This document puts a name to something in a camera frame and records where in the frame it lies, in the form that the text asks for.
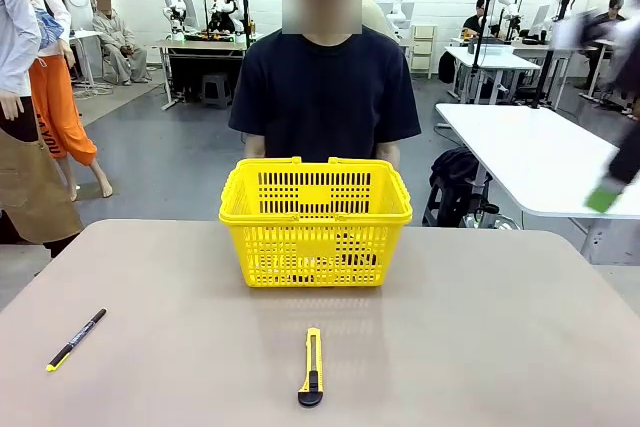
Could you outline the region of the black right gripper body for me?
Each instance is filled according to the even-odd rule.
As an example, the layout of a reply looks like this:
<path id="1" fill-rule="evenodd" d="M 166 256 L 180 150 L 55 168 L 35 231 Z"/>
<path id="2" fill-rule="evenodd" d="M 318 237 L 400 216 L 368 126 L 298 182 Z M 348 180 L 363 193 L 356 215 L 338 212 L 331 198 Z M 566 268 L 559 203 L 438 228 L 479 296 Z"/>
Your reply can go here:
<path id="1" fill-rule="evenodd" d="M 611 159 L 604 186 L 613 192 L 622 192 L 639 173 L 639 123 L 636 122 L 622 140 L 619 150 Z"/>

